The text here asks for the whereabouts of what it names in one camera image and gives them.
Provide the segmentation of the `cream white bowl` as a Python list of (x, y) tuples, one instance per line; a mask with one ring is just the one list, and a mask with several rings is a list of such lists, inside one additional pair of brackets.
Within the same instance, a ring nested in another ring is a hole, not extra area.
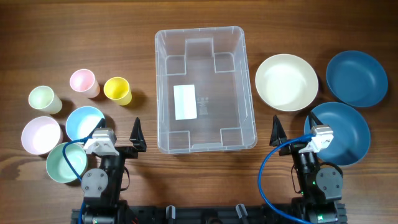
[(313, 67), (292, 54), (277, 54), (257, 69), (255, 86), (261, 100), (279, 111), (298, 111), (310, 105), (318, 94), (319, 82)]

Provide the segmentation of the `clear plastic storage container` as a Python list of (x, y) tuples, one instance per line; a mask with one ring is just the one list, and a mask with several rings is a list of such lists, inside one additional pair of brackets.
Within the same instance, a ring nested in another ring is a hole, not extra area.
[[(160, 152), (238, 151), (256, 145), (242, 28), (160, 30), (155, 35), (155, 69)], [(197, 119), (175, 119), (175, 85), (195, 86)]]

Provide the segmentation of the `mint green small bowl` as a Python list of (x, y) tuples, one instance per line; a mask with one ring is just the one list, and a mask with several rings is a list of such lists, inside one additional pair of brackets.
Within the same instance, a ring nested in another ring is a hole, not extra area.
[[(46, 160), (46, 170), (51, 179), (58, 183), (66, 184), (77, 180), (65, 158), (63, 147), (66, 143), (56, 146)], [(82, 175), (88, 167), (88, 159), (85, 150), (79, 144), (71, 144), (66, 148), (66, 155), (73, 168), (79, 175)]]

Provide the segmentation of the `pale green cup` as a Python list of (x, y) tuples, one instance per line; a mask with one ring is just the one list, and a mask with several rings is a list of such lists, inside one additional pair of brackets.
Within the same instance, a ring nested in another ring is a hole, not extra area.
[(29, 105), (48, 114), (56, 114), (62, 109), (62, 101), (49, 86), (34, 88), (28, 97)]

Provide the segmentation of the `dark blue bowl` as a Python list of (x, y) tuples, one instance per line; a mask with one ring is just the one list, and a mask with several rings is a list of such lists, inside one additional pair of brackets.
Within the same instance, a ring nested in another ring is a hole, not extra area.
[(378, 60), (361, 51), (347, 50), (329, 61), (326, 84), (338, 100), (357, 108), (368, 108), (384, 99), (389, 82)]
[(365, 157), (371, 143), (366, 120), (354, 108), (337, 102), (322, 103), (312, 113), (333, 130), (333, 140), (317, 156), (338, 166), (350, 166)]

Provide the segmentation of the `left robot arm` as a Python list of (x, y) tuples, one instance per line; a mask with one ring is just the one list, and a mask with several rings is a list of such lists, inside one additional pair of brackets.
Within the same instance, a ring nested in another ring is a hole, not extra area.
[(140, 119), (135, 119), (129, 137), (132, 146), (116, 146), (116, 140), (113, 129), (107, 128), (102, 118), (84, 141), (86, 153), (100, 157), (101, 161), (98, 168), (88, 170), (81, 178), (83, 205), (78, 223), (139, 222), (127, 202), (120, 199), (120, 193), (127, 190), (122, 187), (123, 175), (129, 173), (126, 159), (136, 159), (139, 152), (147, 149)]

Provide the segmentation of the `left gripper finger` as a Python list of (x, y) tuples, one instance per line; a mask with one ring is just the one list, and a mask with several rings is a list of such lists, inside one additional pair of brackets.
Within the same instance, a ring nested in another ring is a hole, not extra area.
[(98, 124), (94, 127), (94, 129), (92, 130), (92, 132), (90, 133), (90, 137), (92, 137), (94, 131), (98, 128), (105, 128), (106, 127), (106, 121), (104, 118), (101, 118), (100, 121), (98, 122)]
[(134, 126), (131, 131), (129, 140), (132, 142), (133, 147), (138, 152), (146, 152), (147, 144), (141, 128), (141, 121), (137, 117), (134, 121)]

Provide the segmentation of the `yellow cup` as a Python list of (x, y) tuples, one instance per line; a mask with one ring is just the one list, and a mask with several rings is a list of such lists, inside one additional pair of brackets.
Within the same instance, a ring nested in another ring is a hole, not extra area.
[(132, 100), (131, 89), (128, 81), (122, 77), (110, 78), (104, 84), (104, 94), (121, 106), (128, 105)]

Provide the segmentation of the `light blue small bowl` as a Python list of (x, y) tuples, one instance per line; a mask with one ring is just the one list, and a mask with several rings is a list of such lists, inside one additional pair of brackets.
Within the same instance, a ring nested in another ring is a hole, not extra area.
[(104, 114), (92, 106), (83, 106), (73, 111), (67, 118), (65, 129), (73, 141), (87, 137), (105, 119)]

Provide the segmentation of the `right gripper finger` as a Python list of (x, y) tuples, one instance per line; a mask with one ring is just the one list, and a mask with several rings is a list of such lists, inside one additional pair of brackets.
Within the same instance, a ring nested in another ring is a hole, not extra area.
[(323, 123), (317, 118), (317, 116), (312, 111), (308, 115), (308, 122), (310, 127), (323, 125)]
[(286, 141), (287, 141), (287, 136), (285, 134), (283, 126), (282, 126), (279, 118), (277, 117), (277, 115), (274, 115), (269, 145), (270, 146), (279, 146), (282, 143), (285, 143)]

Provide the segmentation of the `pink cup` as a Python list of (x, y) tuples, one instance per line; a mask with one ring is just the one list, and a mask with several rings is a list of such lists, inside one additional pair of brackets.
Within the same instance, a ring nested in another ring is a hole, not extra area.
[(87, 98), (95, 98), (100, 93), (100, 86), (95, 74), (89, 69), (79, 69), (70, 77), (71, 88), (84, 94)]

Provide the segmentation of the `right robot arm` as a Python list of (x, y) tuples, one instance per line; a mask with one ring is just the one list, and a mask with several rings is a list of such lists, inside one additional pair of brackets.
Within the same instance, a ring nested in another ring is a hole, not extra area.
[(332, 162), (319, 162), (317, 154), (326, 149), (334, 135), (327, 124), (323, 124), (314, 113), (308, 116), (310, 132), (296, 141), (287, 138), (277, 116), (273, 117), (270, 145), (279, 147), (280, 156), (291, 156), (300, 196), (289, 204), (281, 205), (283, 217), (288, 223), (346, 223), (342, 198), (343, 171)]

